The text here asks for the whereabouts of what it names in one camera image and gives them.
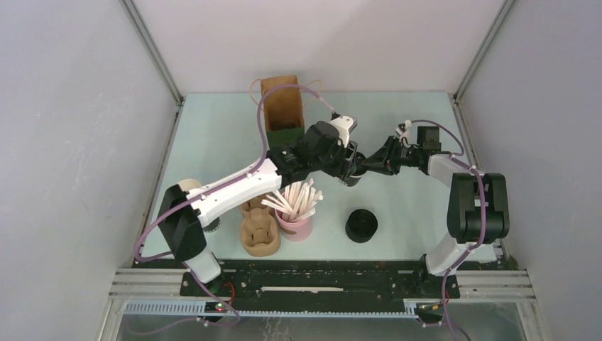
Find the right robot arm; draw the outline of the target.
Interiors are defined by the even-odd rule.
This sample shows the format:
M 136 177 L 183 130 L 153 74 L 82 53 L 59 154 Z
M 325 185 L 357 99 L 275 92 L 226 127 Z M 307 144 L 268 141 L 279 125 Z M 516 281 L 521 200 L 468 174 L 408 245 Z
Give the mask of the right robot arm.
M 359 162 L 362 171 L 397 175 L 400 169 L 417 168 L 449 189 L 447 233 L 425 254 L 425 270 L 413 277 L 413 288 L 423 297 L 433 296 L 442 286 L 440 276 L 452 275 L 466 258 L 485 244 L 506 237 L 510 230 L 505 176 L 484 173 L 461 161 L 465 149 L 445 151 L 440 141 L 446 127 L 426 119 L 415 120 L 417 137 L 410 142 L 412 121 L 398 125 L 395 135 L 371 156 Z

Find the green paper bag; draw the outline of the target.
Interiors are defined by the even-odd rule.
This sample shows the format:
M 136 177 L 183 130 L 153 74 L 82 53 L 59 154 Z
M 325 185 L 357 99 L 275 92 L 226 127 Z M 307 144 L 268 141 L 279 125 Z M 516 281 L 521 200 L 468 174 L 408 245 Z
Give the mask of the green paper bag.
M 254 97 L 255 84 L 259 83 L 259 94 L 263 97 L 267 92 L 280 85 L 299 85 L 297 75 L 279 75 L 254 80 L 249 87 L 251 99 Z M 304 107 L 314 99 L 303 102 L 302 90 L 287 87 L 276 90 L 263 102 L 263 118 L 268 148 L 283 144 L 294 145 L 305 135 Z

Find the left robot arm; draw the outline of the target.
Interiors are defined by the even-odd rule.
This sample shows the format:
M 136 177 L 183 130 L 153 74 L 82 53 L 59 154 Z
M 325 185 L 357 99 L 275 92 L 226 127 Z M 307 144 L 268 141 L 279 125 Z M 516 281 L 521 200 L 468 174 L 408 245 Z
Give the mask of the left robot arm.
M 221 267 L 207 246 L 203 229 L 225 212 L 259 195 L 280 190 L 322 171 L 344 179 L 351 173 L 348 152 L 356 148 L 353 117 L 336 116 L 311 125 L 293 145 L 275 146 L 257 164 L 223 178 L 220 183 L 184 189 L 174 185 L 160 206 L 158 227 L 176 261 L 182 262 L 208 296 L 223 290 Z

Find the black paper coffee cup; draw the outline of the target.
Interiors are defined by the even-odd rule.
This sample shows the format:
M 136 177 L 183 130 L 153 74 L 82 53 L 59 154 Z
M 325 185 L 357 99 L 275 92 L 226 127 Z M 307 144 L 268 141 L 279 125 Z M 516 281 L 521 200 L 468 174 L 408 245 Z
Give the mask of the black paper coffee cup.
M 354 187 L 356 186 L 359 181 L 362 179 L 362 177 L 364 177 L 365 173 L 354 173 L 351 174 L 349 177 L 341 180 L 341 183 L 343 185 L 345 185 L 346 187 Z

